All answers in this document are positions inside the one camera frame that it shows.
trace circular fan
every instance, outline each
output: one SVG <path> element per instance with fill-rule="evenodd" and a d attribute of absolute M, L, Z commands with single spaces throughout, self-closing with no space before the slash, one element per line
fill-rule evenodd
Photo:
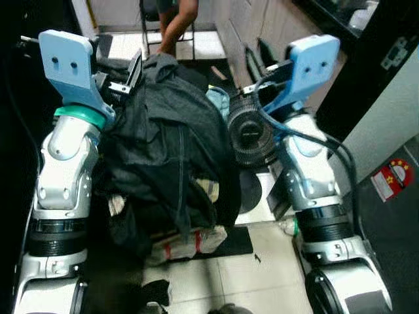
<path fill-rule="evenodd" d="M 228 131 L 241 166 L 263 167 L 276 160 L 272 128 L 251 104 L 250 97 L 232 104 Z"/>

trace chair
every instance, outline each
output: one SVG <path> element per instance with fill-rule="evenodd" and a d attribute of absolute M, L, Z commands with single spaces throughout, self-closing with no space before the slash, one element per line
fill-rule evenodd
<path fill-rule="evenodd" d="M 147 23 L 146 22 L 158 22 L 160 19 L 158 17 L 158 11 L 156 6 L 156 0 L 139 0 L 139 9 L 141 14 L 141 26 L 143 29 L 143 40 L 145 38 L 145 42 L 147 44 L 147 55 L 150 56 L 150 46 L 152 44 L 160 44 L 161 41 L 149 42 L 149 38 L 147 35 Z M 191 25 L 192 28 L 192 38 L 191 39 L 184 39 L 185 34 L 182 35 L 180 40 L 178 41 L 192 41 L 192 58 L 195 60 L 195 22 Z"/>

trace person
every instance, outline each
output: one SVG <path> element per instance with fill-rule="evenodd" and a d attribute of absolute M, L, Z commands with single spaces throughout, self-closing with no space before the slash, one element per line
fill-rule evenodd
<path fill-rule="evenodd" d="M 176 57 L 177 40 L 198 16 L 198 0 L 156 0 L 156 4 L 162 34 L 162 44 L 157 52 Z"/>

